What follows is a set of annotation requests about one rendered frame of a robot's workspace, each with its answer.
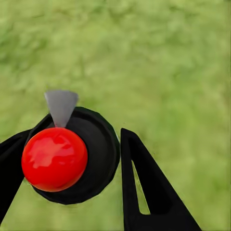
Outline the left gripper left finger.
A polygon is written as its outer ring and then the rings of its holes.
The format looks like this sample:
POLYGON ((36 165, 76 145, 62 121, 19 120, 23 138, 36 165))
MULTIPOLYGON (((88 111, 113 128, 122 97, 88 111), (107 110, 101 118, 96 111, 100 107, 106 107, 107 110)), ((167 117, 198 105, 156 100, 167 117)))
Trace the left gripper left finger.
POLYGON ((22 131, 0 144, 0 224, 25 177, 22 154, 30 131, 22 131))

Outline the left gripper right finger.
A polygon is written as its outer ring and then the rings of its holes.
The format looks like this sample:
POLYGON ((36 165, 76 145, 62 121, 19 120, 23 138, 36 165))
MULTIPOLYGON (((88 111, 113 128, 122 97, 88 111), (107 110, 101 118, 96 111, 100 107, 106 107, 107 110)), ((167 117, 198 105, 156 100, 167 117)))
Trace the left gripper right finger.
POLYGON ((202 231, 139 136, 121 129, 124 231, 202 231), (150 215, 139 211, 134 162, 150 215))

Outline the pesticide atomizer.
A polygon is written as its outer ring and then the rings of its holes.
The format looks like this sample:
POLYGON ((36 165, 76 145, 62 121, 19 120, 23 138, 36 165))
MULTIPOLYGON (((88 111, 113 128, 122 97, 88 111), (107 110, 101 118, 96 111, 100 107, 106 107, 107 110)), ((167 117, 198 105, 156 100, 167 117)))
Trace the pesticide atomizer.
POLYGON ((47 90, 44 97, 50 113, 24 144, 23 173, 34 190, 51 202, 85 202, 115 176, 121 156, 117 132, 101 114, 75 107, 78 93, 47 90))

